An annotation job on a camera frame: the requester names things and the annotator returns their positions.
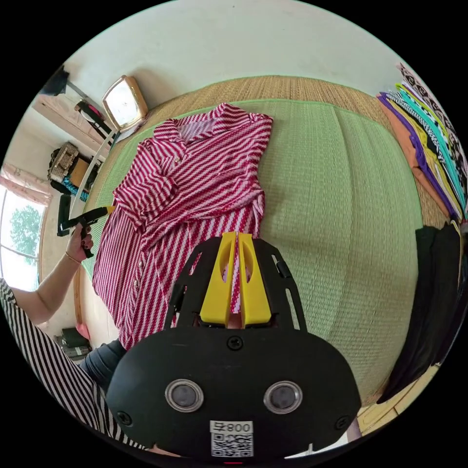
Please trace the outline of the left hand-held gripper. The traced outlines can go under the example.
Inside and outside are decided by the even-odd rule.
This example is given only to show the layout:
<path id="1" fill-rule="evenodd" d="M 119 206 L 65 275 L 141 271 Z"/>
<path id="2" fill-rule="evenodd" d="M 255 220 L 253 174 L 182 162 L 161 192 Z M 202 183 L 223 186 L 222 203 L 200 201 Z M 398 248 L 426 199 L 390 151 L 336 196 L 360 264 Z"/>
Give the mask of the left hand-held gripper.
<path id="1" fill-rule="evenodd" d="M 79 222 L 82 224 L 83 227 L 91 227 L 91 225 L 96 223 L 99 219 L 110 215 L 115 208 L 116 206 L 106 206 L 85 212 L 80 217 L 74 219 L 74 221 L 76 221 L 74 228 Z M 92 248 L 91 250 L 85 250 L 85 252 L 87 258 L 91 258 L 93 256 Z"/>

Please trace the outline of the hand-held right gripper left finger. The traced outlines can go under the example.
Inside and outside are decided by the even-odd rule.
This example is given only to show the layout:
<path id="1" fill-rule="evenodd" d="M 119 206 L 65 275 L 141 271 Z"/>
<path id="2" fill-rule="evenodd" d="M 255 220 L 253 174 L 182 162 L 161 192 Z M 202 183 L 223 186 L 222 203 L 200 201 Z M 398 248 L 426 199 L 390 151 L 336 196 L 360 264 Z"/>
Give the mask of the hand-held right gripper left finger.
<path id="1" fill-rule="evenodd" d="M 224 233 L 200 311 L 204 325 L 227 325 L 231 312 L 236 233 Z"/>

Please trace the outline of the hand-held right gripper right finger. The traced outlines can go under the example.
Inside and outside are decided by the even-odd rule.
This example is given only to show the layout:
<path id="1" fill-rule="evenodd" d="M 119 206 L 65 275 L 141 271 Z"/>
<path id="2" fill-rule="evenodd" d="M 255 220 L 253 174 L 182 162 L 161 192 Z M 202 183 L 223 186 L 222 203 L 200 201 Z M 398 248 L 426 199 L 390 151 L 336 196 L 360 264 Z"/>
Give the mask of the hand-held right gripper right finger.
<path id="1" fill-rule="evenodd" d="M 272 315 L 251 234 L 238 234 L 238 250 L 242 326 L 265 326 Z"/>

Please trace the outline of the person's left hand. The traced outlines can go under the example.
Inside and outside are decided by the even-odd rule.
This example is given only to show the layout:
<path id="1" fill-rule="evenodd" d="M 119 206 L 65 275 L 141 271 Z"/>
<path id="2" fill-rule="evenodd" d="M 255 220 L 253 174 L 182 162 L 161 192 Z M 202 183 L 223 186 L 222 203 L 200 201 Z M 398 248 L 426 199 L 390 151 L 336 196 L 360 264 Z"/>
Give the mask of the person's left hand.
<path id="1" fill-rule="evenodd" d="M 68 241 L 66 256 L 75 263 L 81 263 L 87 258 L 85 250 L 91 250 L 92 246 L 91 228 L 83 227 L 79 222 Z"/>

